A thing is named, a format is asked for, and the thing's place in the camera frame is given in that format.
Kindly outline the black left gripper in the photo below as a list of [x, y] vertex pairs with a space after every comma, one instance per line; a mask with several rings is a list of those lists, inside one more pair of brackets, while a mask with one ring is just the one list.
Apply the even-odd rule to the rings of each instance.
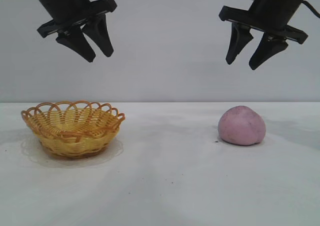
[[56, 42], [73, 50], [89, 63], [94, 61], [96, 54], [84, 34], [95, 42], [106, 57], [113, 54], [114, 48], [109, 37], [105, 14], [117, 8], [115, 0], [39, 0], [39, 2], [52, 17], [52, 20], [37, 29], [43, 38], [59, 32]]

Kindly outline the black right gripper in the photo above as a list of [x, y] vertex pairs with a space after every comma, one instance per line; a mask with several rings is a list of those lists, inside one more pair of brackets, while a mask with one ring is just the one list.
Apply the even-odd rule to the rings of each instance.
[[219, 18], [232, 22], [231, 37], [226, 62], [231, 65], [243, 48], [254, 38], [251, 28], [265, 32], [249, 60], [249, 66], [256, 70], [261, 64], [284, 51], [288, 47], [287, 39], [303, 44], [308, 35], [289, 26], [303, 0], [253, 0], [248, 10], [223, 6]]

